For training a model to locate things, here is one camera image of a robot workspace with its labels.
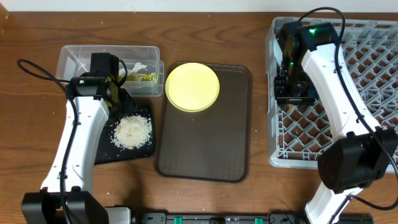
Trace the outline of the white plastic wrap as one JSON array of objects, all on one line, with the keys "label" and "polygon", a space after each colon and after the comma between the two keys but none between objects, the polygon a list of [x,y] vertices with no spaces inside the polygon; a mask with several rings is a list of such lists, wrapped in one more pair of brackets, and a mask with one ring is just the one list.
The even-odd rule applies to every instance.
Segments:
[{"label": "white plastic wrap", "polygon": [[119,76],[120,76],[120,77],[123,77],[123,76],[125,76],[126,74],[127,74],[128,76],[131,76],[131,75],[137,73],[139,70],[142,70],[142,69],[145,70],[146,68],[147,68],[147,65],[141,64],[140,62],[136,62],[136,63],[134,64],[133,69],[127,69],[127,72],[125,71],[124,68],[121,68],[121,69],[119,70]]}]

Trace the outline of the green snack wrapper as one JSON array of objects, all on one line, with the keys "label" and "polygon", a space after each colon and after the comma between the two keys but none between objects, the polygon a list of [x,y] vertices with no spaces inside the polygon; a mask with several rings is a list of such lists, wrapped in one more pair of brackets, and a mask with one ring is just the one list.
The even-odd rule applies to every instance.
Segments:
[{"label": "green snack wrapper", "polygon": [[129,82],[153,82],[155,73],[132,73],[126,78]]}]

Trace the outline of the yellow plate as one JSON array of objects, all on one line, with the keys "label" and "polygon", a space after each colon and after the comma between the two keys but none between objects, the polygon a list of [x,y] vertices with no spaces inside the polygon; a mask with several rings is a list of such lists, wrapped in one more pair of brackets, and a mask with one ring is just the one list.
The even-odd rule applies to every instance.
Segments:
[{"label": "yellow plate", "polygon": [[220,92],[216,73],[202,63],[176,66],[165,82],[168,101],[184,112],[199,112],[209,108]]}]

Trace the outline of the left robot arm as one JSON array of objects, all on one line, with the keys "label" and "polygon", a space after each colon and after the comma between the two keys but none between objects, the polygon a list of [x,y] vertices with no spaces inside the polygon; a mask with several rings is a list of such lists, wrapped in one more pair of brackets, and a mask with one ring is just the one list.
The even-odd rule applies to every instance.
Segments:
[{"label": "left robot arm", "polygon": [[26,193],[22,213],[27,223],[132,223],[128,207],[104,207],[93,196],[93,168],[101,133],[111,113],[119,113],[126,95],[119,79],[122,60],[93,53],[90,70],[69,80],[19,59],[55,82],[67,99],[67,117],[57,153],[39,192]]}]

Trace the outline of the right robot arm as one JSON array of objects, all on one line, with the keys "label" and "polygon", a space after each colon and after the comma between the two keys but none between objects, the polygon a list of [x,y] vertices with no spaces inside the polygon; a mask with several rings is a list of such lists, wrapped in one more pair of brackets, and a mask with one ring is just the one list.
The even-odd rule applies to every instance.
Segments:
[{"label": "right robot arm", "polygon": [[284,24],[276,35],[282,52],[273,81],[276,101],[320,100],[333,137],[317,161],[320,185],[297,223],[338,223],[347,204],[395,166],[397,134],[367,110],[345,64],[342,38],[329,22],[306,26],[301,20]]}]

